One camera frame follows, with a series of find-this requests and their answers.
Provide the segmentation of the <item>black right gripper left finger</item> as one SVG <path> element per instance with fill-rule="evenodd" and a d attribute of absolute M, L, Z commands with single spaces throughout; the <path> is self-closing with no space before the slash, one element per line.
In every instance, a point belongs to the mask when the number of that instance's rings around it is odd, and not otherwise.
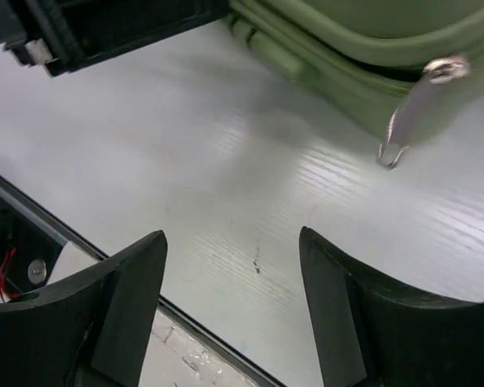
<path fill-rule="evenodd" d="M 0 386 L 137 386 L 168 251 L 154 231 L 0 303 Z"/>

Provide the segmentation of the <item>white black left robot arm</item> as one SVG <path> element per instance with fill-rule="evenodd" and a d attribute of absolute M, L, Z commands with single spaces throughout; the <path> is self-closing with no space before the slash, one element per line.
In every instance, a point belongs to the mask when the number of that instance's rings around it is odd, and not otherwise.
<path fill-rule="evenodd" d="M 0 46 L 57 77 L 217 21 L 227 1 L 0 0 Z"/>

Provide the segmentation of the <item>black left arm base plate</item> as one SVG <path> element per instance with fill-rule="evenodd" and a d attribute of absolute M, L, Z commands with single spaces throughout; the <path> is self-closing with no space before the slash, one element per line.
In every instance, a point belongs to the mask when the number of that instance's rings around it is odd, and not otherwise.
<path fill-rule="evenodd" d="M 0 295 L 16 298 L 48 283 L 64 244 L 0 197 Z"/>

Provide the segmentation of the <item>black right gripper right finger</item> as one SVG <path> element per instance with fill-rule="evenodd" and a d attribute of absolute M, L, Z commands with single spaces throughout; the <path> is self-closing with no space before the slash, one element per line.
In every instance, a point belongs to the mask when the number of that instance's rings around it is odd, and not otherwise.
<path fill-rule="evenodd" d="M 326 386 L 484 386 L 484 302 L 408 285 L 309 227 L 299 256 Z"/>

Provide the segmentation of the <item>light green hard suitcase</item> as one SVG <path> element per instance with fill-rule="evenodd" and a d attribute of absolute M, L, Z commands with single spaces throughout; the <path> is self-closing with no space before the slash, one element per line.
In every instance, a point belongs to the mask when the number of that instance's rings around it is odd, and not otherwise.
<path fill-rule="evenodd" d="M 233 1 L 231 34 L 271 69 L 382 137 L 430 61 L 462 54 L 471 73 L 438 85 L 414 138 L 442 131 L 484 85 L 484 1 Z"/>

